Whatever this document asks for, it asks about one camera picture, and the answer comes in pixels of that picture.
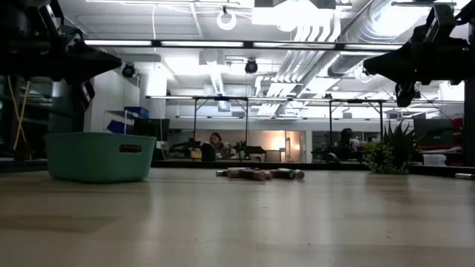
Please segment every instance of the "blue box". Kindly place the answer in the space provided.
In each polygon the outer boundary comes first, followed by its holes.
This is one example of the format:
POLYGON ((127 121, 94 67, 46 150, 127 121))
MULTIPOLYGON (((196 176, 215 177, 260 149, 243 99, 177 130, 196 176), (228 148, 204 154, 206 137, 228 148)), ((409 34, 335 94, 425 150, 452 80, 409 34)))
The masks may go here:
POLYGON ((142 119, 148 119, 148 111, 141 107, 124 107, 124 111, 133 112, 142 119))

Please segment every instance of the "teal plastic basket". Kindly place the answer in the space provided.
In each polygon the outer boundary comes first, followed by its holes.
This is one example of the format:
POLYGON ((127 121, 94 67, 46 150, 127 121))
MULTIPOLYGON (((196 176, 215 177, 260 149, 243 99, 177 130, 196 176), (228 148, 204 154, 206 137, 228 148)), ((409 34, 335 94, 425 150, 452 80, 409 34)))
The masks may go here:
POLYGON ((115 133, 47 135, 48 172, 55 179, 132 182, 148 176, 155 137, 115 133))

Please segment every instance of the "cable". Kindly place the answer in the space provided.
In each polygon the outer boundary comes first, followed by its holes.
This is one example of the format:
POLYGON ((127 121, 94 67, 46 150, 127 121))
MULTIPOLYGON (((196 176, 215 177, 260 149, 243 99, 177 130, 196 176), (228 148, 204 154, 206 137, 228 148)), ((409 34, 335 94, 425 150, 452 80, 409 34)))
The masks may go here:
POLYGON ((157 38, 157 31, 155 31, 155 9, 157 8, 157 5, 154 5, 154 9, 151 11, 151 28, 154 33, 154 40, 157 38))
MULTIPOLYGON (((377 82, 371 75, 368 75, 368 77, 370 77, 370 79, 372 79, 374 82, 377 82)), ((391 98, 391 100, 396 101, 394 97, 391 96, 391 94, 388 93, 381 85, 378 84, 378 87, 381 88, 391 98)))
POLYGON ((30 81, 27 82, 27 87, 25 88, 25 91, 24 91, 22 112, 20 113, 20 120, 18 121, 18 127, 16 129, 15 144, 13 145, 13 150, 14 151, 16 150, 16 146, 18 145, 18 138, 20 137, 20 128, 22 128, 22 122, 23 122, 23 116, 24 116, 24 107, 27 104, 27 96, 28 96, 28 90, 29 89, 30 89, 30 81))
POLYGON ((445 114, 443 111, 441 111, 439 107, 436 107, 436 106, 432 103, 432 101, 430 101, 427 97, 425 97, 425 95, 422 94, 421 91, 419 91, 419 92, 420 92, 421 96, 425 98, 425 100, 427 100, 432 106, 434 106, 434 107, 438 110, 438 112, 442 113, 442 115, 444 115, 447 119, 452 120, 449 116, 447 116, 447 114, 445 114))
MULTIPOLYGON (((15 96, 13 95, 12 82, 10 81, 10 76, 7 76, 7 80, 8 80, 8 88, 10 89, 10 94, 12 96, 13 108, 15 109, 16 120, 20 121, 20 116, 18 115, 18 106, 16 105, 15 96)), ((27 138, 24 136, 22 124, 19 124, 19 126, 20 126, 20 131, 22 132, 23 142, 26 143, 27 138)))

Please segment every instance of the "security camera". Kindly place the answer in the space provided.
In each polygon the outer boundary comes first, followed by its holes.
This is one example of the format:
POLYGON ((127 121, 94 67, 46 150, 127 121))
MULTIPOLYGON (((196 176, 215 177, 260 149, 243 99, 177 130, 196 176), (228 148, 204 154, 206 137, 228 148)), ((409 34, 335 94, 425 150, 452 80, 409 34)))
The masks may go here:
POLYGON ((246 68, 244 68, 244 70, 248 74, 254 74, 258 72, 258 63, 255 62, 255 59, 248 59, 246 68))
POLYGON ((135 75, 134 63, 125 63, 125 67, 122 69, 122 75, 125 78, 132 78, 135 75))

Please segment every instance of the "black pole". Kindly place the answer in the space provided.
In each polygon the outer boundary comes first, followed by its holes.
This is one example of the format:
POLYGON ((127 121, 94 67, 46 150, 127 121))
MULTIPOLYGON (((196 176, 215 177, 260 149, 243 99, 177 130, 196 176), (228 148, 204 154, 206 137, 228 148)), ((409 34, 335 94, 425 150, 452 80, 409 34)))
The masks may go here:
POLYGON ((193 140, 196 140, 196 107, 197 107, 198 99, 194 100, 194 123, 193 123, 193 140))
POLYGON ((329 147, 332 147, 333 146, 332 102, 328 101, 328 105, 330 107, 330 145, 329 147))
POLYGON ((381 131, 379 139, 383 140, 383 102, 379 102, 379 130, 381 131))
POLYGON ((463 108, 463 165, 475 167, 475 80, 465 81, 465 103, 463 108))
POLYGON ((248 129, 249 129, 249 112, 247 112, 249 110, 249 100, 246 100, 246 145, 248 145, 247 143, 247 132, 248 132, 248 129))

